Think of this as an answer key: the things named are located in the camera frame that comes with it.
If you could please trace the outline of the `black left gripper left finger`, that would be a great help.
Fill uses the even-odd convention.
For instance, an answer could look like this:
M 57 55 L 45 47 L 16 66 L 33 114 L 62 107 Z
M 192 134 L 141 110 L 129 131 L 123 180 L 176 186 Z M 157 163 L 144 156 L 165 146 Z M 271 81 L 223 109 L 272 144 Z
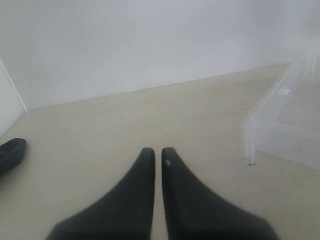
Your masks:
M 58 223 L 49 240 L 150 240 L 155 204 L 156 156 L 141 150 L 123 179 L 99 201 Z

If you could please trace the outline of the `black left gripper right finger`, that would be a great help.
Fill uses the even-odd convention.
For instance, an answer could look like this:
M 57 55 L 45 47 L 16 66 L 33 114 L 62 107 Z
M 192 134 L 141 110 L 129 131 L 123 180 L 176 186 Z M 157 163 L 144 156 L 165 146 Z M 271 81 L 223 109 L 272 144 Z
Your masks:
M 173 147 L 162 150 L 162 194 L 170 240 L 277 240 L 263 218 L 203 184 Z

